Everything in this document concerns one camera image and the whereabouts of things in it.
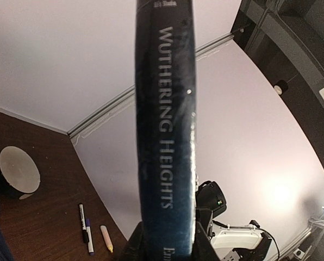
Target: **marker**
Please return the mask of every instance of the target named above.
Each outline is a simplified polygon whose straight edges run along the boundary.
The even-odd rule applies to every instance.
[[[89,238],[86,231],[84,205],[79,204],[79,208],[80,208],[80,217],[81,217],[81,225],[82,225],[82,238],[84,240],[84,243],[87,244],[89,242]]]
[[[93,256],[95,254],[95,250],[93,248],[93,241],[92,241],[92,234],[91,234],[91,227],[90,227],[90,220],[86,219],[86,229],[87,229],[87,234],[88,234],[88,238],[89,238],[89,242],[88,242],[88,253],[90,254],[90,256]]]
[[[104,238],[105,244],[107,245],[108,250],[111,253],[114,253],[113,243],[111,242],[107,227],[106,226],[101,226],[101,231],[102,231],[103,238]]]

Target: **white marker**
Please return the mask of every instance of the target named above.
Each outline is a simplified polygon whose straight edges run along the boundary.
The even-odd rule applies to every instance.
[[[80,208],[80,218],[81,218],[81,225],[82,225],[82,238],[84,240],[84,243],[87,244],[88,241],[89,241],[89,238],[88,238],[88,234],[87,234],[87,231],[86,231],[84,205],[82,205],[80,203],[79,208]]]
[[[88,238],[89,238],[88,253],[90,254],[90,256],[93,256],[95,254],[95,250],[93,248],[93,241],[92,241],[92,234],[91,234],[91,227],[90,227],[89,219],[86,219],[86,230],[87,230]]]
[[[104,238],[105,244],[107,245],[108,250],[111,253],[114,253],[114,246],[113,246],[113,243],[111,242],[107,227],[106,226],[101,226],[101,231],[102,231],[103,238]]]

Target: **brown table surface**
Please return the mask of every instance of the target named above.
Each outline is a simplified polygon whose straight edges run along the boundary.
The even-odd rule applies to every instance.
[[[38,191],[26,200],[1,197],[0,226],[16,261],[116,260],[126,239],[84,171],[68,136],[0,113],[0,151],[25,150],[41,175]],[[95,255],[82,242],[78,204],[90,219]],[[114,245],[107,250],[99,229],[106,225]]]

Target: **blue marker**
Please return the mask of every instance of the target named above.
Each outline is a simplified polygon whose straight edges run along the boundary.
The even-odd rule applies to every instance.
[[[88,253],[90,254],[90,256],[93,256],[95,254],[95,250],[93,248],[93,241],[92,241],[92,234],[91,234],[91,227],[90,227],[90,220],[86,219],[86,231],[88,234]]]

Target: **white partition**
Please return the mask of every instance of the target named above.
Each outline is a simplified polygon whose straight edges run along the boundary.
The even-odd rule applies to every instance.
[[[131,105],[76,151],[126,238],[140,221]],[[197,63],[197,172],[216,181],[228,209],[217,220],[255,219],[283,249],[324,205],[324,170],[296,120],[270,83],[234,42]],[[276,253],[272,244],[268,258]]]
[[[240,0],[194,0],[197,47]],[[0,1],[0,108],[69,131],[134,84],[136,0]]]

